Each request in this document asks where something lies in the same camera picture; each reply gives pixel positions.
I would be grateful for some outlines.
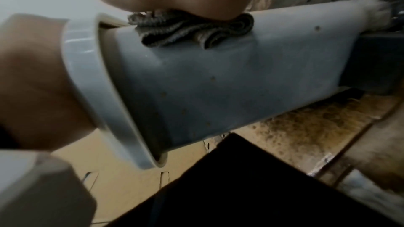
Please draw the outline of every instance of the cloth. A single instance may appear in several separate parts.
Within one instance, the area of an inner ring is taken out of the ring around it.
[[[180,178],[108,227],[398,226],[230,134]]]
[[[243,36],[254,26],[254,18],[249,13],[242,13],[231,21],[213,21],[180,10],[156,10],[134,13],[128,20],[129,24],[137,25],[135,30],[147,47],[192,38],[203,49],[208,49],[225,38]]]

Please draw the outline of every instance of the folded rag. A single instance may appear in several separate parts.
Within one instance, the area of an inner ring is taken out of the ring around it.
[[[155,10],[134,13],[129,24],[137,25],[142,44],[158,47],[192,38],[203,49],[211,48],[228,37],[239,37],[254,26],[254,18],[242,13],[231,21],[213,21],[180,10]]]

